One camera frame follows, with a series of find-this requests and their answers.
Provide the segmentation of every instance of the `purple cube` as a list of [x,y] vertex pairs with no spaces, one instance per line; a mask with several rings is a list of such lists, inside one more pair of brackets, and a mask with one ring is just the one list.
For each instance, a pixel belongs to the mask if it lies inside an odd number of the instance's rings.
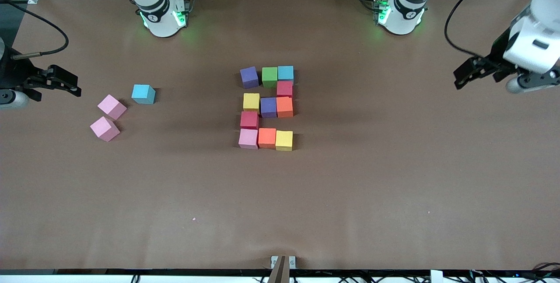
[[263,118],[276,118],[276,97],[260,99],[260,116]]
[[259,77],[256,75],[256,68],[251,66],[250,68],[241,69],[241,81],[243,82],[243,88],[259,87]]

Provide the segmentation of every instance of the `foam cube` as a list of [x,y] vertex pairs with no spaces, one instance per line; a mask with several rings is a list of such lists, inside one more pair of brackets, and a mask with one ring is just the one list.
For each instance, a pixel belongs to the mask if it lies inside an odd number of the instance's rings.
[[294,95],[294,85],[290,81],[278,81],[276,85],[276,97],[289,97]]
[[263,118],[276,118],[276,97],[260,99],[260,116]]
[[278,118],[294,116],[294,105],[289,97],[276,97],[276,115]]
[[262,85],[266,88],[275,88],[278,82],[278,68],[262,68]]
[[119,119],[119,117],[126,111],[126,107],[111,95],[107,95],[107,97],[98,104],[98,107],[115,120]]
[[106,117],[100,117],[99,120],[90,126],[90,128],[94,131],[98,138],[105,142],[111,141],[112,138],[116,137],[116,135],[120,133],[115,124]]
[[132,88],[132,99],[138,104],[151,105],[156,99],[156,90],[148,84],[134,84]]
[[276,150],[291,151],[294,145],[293,131],[276,131]]
[[279,66],[278,81],[290,81],[294,84],[294,66]]
[[274,128],[259,129],[259,147],[261,149],[276,148],[276,129]]
[[243,111],[259,113],[260,94],[246,92],[243,94]]
[[241,112],[241,129],[259,128],[259,114],[257,112]]
[[256,138],[259,134],[258,130],[241,129],[239,133],[239,147],[242,149],[257,150]]
[[252,88],[259,86],[259,77],[256,75],[256,68],[251,66],[250,68],[241,69],[241,81],[243,82],[243,88]]

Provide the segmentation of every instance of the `brown table surface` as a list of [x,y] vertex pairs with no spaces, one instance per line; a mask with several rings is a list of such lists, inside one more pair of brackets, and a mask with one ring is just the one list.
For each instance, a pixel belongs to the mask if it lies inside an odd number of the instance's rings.
[[[457,0],[393,36],[357,0],[196,0],[156,38],[128,0],[39,0],[70,46],[34,60],[80,77],[2,111],[0,267],[530,269],[558,261],[558,89],[462,91],[444,40]],[[466,0],[450,26],[486,54],[526,0]],[[62,44],[25,16],[21,52]],[[294,65],[293,152],[235,148],[238,70]],[[133,84],[157,89],[138,105]],[[263,95],[270,89],[260,88]],[[130,105],[106,143],[107,95]]]

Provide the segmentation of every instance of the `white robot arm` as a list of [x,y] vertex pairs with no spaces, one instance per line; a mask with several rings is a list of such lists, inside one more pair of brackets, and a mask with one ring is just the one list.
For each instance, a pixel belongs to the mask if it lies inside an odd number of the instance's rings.
[[428,0],[386,0],[384,12],[376,14],[376,22],[397,35],[406,35],[420,24]]
[[490,54],[469,53],[473,56],[454,71],[457,89],[490,74],[496,82],[516,74],[506,84],[514,94],[559,85],[560,0],[532,0],[494,42]]
[[169,37],[186,26],[188,6],[185,0],[134,0],[144,26],[158,37]]

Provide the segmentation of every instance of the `orange cube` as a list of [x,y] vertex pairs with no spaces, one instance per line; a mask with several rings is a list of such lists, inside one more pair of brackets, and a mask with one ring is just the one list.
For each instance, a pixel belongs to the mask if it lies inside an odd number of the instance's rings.
[[260,128],[258,144],[261,149],[276,149],[276,129]]
[[276,114],[278,118],[294,116],[294,105],[289,97],[276,97]]

